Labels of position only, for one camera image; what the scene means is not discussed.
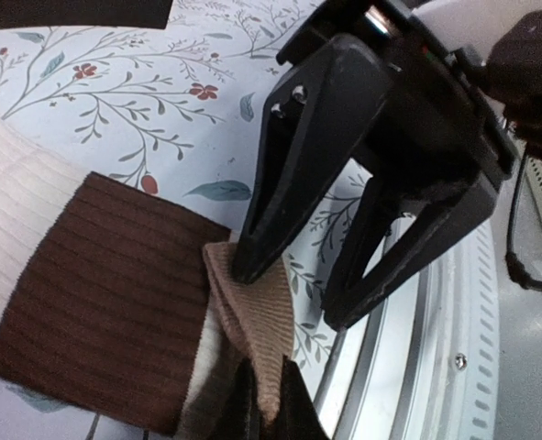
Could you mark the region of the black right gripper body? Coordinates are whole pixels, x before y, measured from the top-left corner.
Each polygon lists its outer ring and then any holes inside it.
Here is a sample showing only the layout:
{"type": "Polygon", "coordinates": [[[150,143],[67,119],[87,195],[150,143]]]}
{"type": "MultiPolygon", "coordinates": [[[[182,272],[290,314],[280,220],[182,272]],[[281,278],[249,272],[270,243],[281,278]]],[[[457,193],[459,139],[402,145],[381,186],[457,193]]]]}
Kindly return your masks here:
{"type": "Polygon", "coordinates": [[[278,53],[290,69],[339,34],[364,42],[393,84],[350,159],[400,179],[416,198],[444,198],[479,175],[499,190],[514,153],[492,109],[457,61],[400,1],[325,1],[278,53]]]}

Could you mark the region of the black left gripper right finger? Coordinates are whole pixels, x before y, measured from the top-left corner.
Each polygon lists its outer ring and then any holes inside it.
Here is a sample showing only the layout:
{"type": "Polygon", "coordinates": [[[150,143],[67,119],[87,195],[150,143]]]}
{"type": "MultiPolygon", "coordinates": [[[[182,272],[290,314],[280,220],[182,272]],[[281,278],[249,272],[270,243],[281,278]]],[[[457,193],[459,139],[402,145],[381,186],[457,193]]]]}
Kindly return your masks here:
{"type": "Polygon", "coordinates": [[[281,406],[274,438],[281,440],[327,440],[297,364],[283,361],[281,406]]]}

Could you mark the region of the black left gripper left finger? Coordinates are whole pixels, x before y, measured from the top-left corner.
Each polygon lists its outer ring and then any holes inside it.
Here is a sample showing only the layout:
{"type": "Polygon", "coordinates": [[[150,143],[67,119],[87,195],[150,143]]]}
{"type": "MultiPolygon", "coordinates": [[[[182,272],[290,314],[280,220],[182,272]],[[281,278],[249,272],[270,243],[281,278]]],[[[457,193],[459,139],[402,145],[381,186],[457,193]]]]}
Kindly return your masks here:
{"type": "Polygon", "coordinates": [[[224,421],[224,438],[259,440],[261,413],[257,403],[257,382],[249,359],[239,365],[232,393],[228,398],[224,421]]]}

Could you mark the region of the cream brown striped sock pair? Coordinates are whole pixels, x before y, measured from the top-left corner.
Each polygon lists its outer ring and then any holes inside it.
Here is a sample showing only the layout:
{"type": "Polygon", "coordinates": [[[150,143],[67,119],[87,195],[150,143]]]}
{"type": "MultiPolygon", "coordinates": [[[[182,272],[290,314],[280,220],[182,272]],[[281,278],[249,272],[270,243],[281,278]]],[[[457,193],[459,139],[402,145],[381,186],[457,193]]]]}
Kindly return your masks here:
{"type": "Polygon", "coordinates": [[[221,225],[79,168],[0,121],[0,378],[119,421],[225,439],[240,363],[275,439],[293,303],[234,280],[221,225]]]}

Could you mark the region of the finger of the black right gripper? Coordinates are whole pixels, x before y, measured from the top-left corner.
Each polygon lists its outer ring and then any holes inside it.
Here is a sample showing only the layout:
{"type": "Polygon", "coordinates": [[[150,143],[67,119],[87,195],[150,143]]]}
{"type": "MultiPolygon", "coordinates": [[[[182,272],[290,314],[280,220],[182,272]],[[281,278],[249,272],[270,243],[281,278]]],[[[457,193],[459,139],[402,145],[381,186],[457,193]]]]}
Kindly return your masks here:
{"type": "Polygon", "coordinates": [[[414,222],[371,269],[367,265],[400,216],[403,198],[389,181],[371,178],[331,270],[322,301],[331,328],[349,328],[487,220],[498,192],[479,175],[451,197],[429,201],[414,222]]]}
{"type": "Polygon", "coordinates": [[[232,263],[236,281],[257,280],[301,232],[376,123],[392,84],[373,50],[339,34],[271,90],[252,199],[232,263]]]}

